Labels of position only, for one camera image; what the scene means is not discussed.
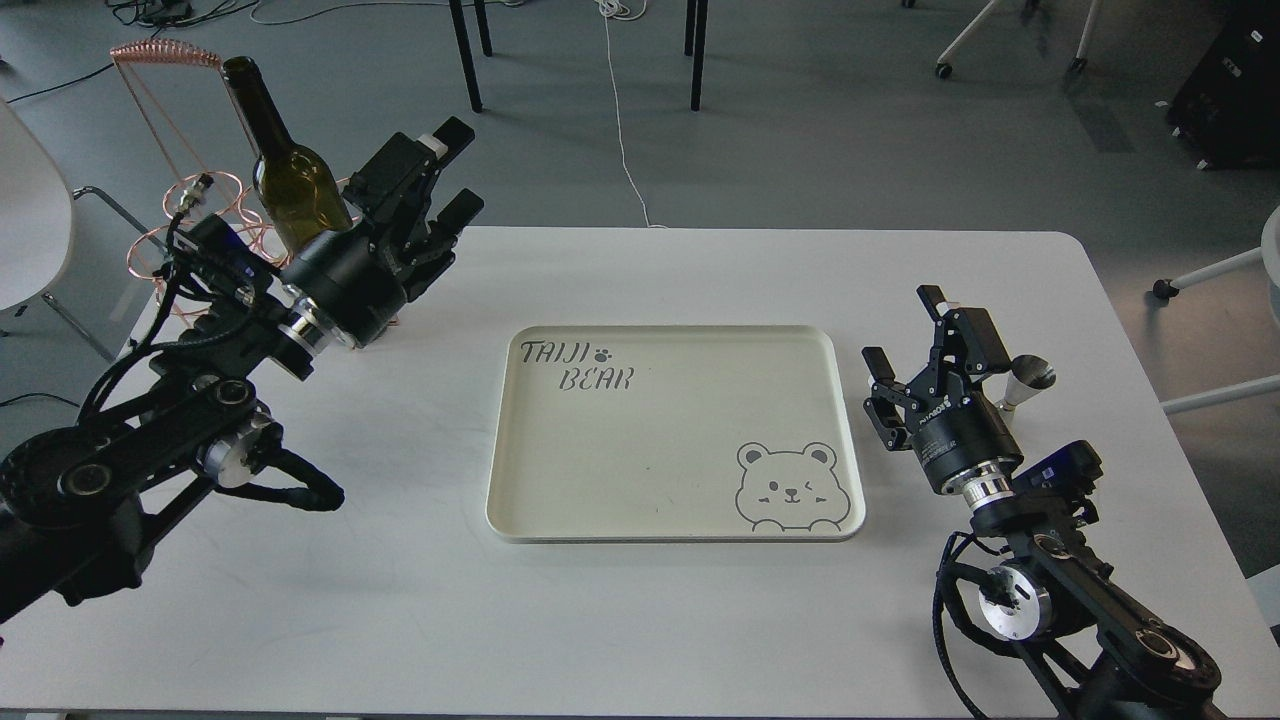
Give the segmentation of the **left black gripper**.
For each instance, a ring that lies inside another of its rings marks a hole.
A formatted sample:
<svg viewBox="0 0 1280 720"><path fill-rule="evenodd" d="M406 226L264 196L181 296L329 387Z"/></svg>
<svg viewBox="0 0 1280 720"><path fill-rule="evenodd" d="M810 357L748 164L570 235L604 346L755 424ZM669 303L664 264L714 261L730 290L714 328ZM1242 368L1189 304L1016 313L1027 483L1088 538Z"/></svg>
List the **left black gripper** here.
<svg viewBox="0 0 1280 720"><path fill-rule="evenodd" d="M429 211L438 176L474 140L457 117L417 138L396 132L349 177L343 199L360 219L321 233L282 273L294 314L321 336L303 346L369 346L453 265L460 236L485 202L461 190L436 217Z"/></svg>

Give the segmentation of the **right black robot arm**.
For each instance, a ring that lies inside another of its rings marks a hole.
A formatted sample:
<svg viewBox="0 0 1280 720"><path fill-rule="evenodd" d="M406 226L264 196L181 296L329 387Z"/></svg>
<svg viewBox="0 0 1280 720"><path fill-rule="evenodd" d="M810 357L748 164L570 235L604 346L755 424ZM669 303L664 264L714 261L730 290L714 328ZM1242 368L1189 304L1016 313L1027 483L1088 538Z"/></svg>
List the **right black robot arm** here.
<svg viewBox="0 0 1280 720"><path fill-rule="evenodd" d="M1075 441L1021 468L1009 423L1055 383L1053 368L1010 357L984 309L951 304L932 284L918 295L934 329L928 363L902 383L882 348L864 348L864 409L886 448L914 452L931 488L972 511L972 529L948 537L936 573L932 625L947 679L943 616L980 647L1021 660L1061 719L1221 717L1219 665L1114 584L1087 546L1098 454Z"/></svg>

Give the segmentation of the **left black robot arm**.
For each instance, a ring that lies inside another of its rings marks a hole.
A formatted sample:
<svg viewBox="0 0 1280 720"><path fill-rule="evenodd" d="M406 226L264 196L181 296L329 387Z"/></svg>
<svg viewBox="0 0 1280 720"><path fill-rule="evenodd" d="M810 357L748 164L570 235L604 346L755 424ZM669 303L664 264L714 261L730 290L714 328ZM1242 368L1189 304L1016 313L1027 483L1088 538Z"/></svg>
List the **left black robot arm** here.
<svg viewBox="0 0 1280 720"><path fill-rule="evenodd" d="M419 138L393 135L344 188L357 223L284 268L220 217L169 233L172 278L207 311L175 341L147 331L76 424L3 460L4 620L49 592L73 606L138 587L157 542L212 492L305 511L343 503L334 480L283 447L250 374L271 360L305 379L332 341L370 345L451 266L483 200L462 190L428 213L474 137L456 117Z"/></svg>

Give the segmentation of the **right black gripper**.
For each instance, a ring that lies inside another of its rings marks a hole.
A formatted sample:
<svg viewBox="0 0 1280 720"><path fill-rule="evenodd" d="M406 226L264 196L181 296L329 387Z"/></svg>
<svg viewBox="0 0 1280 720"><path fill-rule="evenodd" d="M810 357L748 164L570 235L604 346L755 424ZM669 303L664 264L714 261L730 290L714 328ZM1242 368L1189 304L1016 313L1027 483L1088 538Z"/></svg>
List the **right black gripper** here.
<svg viewBox="0 0 1280 720"><path fill-rule="evenodd" d="M902 383L882 347L864 347L870 396L863 407L879 442L890 451L911 451L937 495L960 493L982 477L1006 480L1024 455L972 382L1010 372L1012 360L986 309L952 305L936 284L920 284L916 295L934 324L927 370L932 386L945 386L947 378L946 386L937 396L918 391L924 368Z"/></svg>

